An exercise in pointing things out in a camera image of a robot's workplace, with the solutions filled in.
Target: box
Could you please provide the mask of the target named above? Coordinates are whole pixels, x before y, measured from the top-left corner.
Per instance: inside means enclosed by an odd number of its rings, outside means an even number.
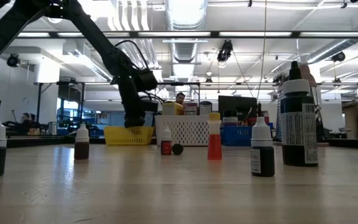
[[[184,103],[183,110],[185,115],[197,115],[197,103]]]
[[[166,102],[162,105],[163,115],[183,115],[183,106],[175,102]]]

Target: black cap bottle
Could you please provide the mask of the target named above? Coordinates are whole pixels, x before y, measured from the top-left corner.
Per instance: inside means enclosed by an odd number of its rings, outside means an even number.
[[[280,102],[283,161],[289,166],[318,166],[314,99],[309,81],[302,79],[298,62],[291,63]]]

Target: white plastic basket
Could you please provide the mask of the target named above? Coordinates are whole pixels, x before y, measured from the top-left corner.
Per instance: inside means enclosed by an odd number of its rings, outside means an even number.
[[[160,133],[168,126],[172,134],[172,144],[182,146],[207,146],[209,138],[208,116],[170,116],[155,117],[157,145],[160,145]]]

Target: person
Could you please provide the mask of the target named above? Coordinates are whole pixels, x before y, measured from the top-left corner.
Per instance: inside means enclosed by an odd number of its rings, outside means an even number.
[[[28,113],[22,114],[22,124],[31,122],[31,117]]]
[[[183,105],[184,101],[185,101],[185,95],[182,92],[178,93],[177,100],[175,102],[179,103],[180,105]]]

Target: security camera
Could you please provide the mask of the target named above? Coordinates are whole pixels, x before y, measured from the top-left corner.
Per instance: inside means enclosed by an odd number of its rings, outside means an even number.
[[[11,54],[11,56],[7,59],[6,64],[9,67],[17,68],[20,66],[19,54]]]
[[[231,56],[231,52],[233,51],[233,44],[231,40],[224,40],[221,50],[218,53],[217,60],[218,62],[225,62]]]
[[[339,52],[338,54],[334,55],[331,60],[334,62],[343,62],[346,58],[346,55],[344,52]]]

